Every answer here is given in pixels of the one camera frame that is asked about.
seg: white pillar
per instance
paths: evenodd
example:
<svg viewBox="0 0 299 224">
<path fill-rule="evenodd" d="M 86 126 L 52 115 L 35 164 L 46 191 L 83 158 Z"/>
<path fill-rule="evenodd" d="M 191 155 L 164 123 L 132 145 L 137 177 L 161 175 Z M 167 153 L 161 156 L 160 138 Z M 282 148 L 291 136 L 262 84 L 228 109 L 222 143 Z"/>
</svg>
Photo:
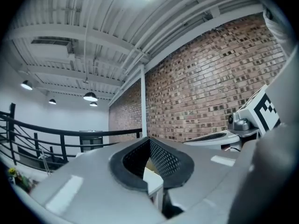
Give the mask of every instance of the white pillar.
<svg viewBox="0 0 299 224">
<path fill-rule="evenodd" d="M 144 65 L 140 65 L 141 76 L 141 121 L 142 121 L 142 137 L 147 137 L 146 128 L 146 104 L 145 104 L 145 74 Z"/>
</svg>

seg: brick wall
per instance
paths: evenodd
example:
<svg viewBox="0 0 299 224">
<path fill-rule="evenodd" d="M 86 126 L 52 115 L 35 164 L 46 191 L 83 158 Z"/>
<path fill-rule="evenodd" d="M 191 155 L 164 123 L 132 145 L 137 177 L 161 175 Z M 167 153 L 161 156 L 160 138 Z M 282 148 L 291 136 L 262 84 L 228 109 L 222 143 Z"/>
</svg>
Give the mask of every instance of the brick wall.
<svg viewBox="0 0 299 224">
<path fill-rule="evenodd" d="M 141 128 L 140 81 L 137 81 L 109 108 L 109 131 Z M 136 134 L 110 136 L 109 142 L 136 138 Z"/>
<path fill-rule="evenodd" d="M 261 15 L 204 33 L 146 74 L 148 135 L 185 141 L 226 129 L 228 115 L 269 84 L 284 63 Z M 131 89 L 140 107 L 140 83 Z M 127 101 L 124 95 L 117 102 Z"/>
</svg>

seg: air vent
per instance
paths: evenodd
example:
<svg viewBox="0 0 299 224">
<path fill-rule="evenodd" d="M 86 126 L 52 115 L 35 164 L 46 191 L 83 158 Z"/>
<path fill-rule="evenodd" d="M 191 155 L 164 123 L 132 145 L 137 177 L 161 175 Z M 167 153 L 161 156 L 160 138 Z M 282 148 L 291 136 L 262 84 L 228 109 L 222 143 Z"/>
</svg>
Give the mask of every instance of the air vent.
<svg viewBox="0 0 299 224">
<path fill-rule="evenodd" d="M 31 42 L 30 48 L 34 56 L 46 61 L 73 59 L 72 56 L 70 57 L 71 42 L 69 41 L 35 39 Z"/>
</svg>

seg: light fixture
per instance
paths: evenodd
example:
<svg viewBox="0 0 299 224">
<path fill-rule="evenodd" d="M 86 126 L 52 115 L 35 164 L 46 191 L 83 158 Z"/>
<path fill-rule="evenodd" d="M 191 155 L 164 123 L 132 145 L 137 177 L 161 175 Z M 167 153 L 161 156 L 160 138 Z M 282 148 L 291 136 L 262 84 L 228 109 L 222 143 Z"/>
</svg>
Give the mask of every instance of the light fixture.
<svg viewBox="0 0 299 224">
<path fill-rule="evenodd" d="M 97 101 L 98 98 L 93 92 L 88 92 L 84 95 L 83 99 L 88 101 Z"/>
<path fill-rule="evenodd" d="M 32 90 L 32 83 L 28 80 L 25 80 L 22 84 L 21 87 L 23 87 L 26 90 Z"/>
<path fill-rule="evenodd" d="M 98 106 L 98 104 L 97 104 L 97 103 L 95 103 L 95 102 L 91 102 L 91 103 L 90 103 L 90 106 L 97 107 L 97 106 Z"/>
<path fill-rule="evenodd" d="M 50 100 L 49 100 L 49 103 L 52 104 L 52 105 L 56 105 L 56 101 L 55 101 L 55 99 L 50 99 Z"/>
</svg>

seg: white ceiling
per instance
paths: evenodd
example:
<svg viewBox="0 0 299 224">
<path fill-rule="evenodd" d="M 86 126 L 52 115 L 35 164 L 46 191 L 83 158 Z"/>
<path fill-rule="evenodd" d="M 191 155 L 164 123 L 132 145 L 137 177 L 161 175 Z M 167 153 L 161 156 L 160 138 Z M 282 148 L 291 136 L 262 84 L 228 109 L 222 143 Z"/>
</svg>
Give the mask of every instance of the white ceiling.
<svg viewBox="0 0 299 224">
<path fill-rule="evenodd" d="M 258 0 L 27 0 L 4 40 L 6 60 L 39 90 L 111 100 L 140 64 L 188 31 Z M 74 59 L 36 57 L 38 38 L 71 42 Z"/>
</svg>

